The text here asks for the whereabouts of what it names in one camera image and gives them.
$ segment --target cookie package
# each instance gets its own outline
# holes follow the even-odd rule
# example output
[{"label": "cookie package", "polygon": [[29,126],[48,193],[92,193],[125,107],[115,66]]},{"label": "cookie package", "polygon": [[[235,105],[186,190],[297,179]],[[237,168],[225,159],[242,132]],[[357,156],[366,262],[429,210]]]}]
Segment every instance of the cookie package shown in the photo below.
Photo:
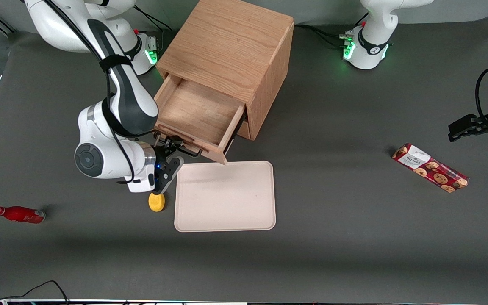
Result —
[{"label": "cookie package", "polygon": [[413,170],[416,174],[453,193],[468,185],[468,177],[432,158],[421,149],[406,143],[393,155],[393,159]]}]

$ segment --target gray wall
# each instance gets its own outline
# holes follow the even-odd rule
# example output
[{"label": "gray wall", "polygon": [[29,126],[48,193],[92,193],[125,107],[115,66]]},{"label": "gray wall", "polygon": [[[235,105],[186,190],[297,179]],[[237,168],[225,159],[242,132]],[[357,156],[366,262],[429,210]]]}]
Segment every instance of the gray wall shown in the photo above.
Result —
[{"label": "gray wall", "polygon": [[[293,16],[295,23],[347,25],[366,12],[358,0],[246,0],[247,2]],[[137,0],[145,12],[174,28],[182,26],[197,0]],[[25,5],[19,0],[0,0],[0,15],[19,31],[36,32]],[[488,0],[436,0],[428,6],[399,11],[401,23],[474,21],[488,17]],[[155,28],[138,12],[124,13],[132,27]]]}]

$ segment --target wooden cabinet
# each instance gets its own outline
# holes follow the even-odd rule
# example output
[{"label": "wooden cabinet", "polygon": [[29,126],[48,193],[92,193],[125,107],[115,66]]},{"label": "wooden cabinet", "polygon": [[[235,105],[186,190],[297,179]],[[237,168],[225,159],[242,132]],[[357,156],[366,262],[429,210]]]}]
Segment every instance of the wooden cabinet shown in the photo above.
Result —
[{"label": "wooden cabinet", "polygon": [[287,75],[293,18],[240,0],[200,0],[157,63],[156,129],[226,164],[254,140]]}]

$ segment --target plastic tray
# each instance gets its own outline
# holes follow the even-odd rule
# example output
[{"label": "plastic tray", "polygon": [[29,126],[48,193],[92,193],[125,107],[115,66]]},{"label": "plastic tray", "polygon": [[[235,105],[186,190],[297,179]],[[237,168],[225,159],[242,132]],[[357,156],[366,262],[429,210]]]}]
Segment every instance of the plastic tray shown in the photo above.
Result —
[{"label": "plastic tray", "polygon": [[276,224],[273,174],[267,161],[184,164],[176,179],[176,230],[270,230]]}]

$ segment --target gray table surface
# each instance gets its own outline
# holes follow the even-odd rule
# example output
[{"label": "gray table surface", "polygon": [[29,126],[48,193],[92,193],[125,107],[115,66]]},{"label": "gray table surface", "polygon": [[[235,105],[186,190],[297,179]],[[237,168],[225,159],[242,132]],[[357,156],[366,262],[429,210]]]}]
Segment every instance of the gray table surface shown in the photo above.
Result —
[{"label": "gray table surface", "polygon": [[[377,68],[359,71],[296,29],[259,137],[236,139],[227,155],[273,164],[276,226],[179,233],[174,184],[168,208],[154,213],[147,193],[74,165],[77,115],[105,93],[93,56],[12,36],[0,83],[0,205],[45,208],[49,218],[0,218],[0,297],[57,280],[72,299],[488,303],[488,136],[447,139],[449,123],[476,112],[488,19],[400,25],[393,41]],[[141,81],[154,94],[161,77]],[[488,76],[482,102],[488,111]],[[391,160],[386,151],[406,142],[469,186],[448,194]],[[46,287],[31,297],[60,296]]]}]

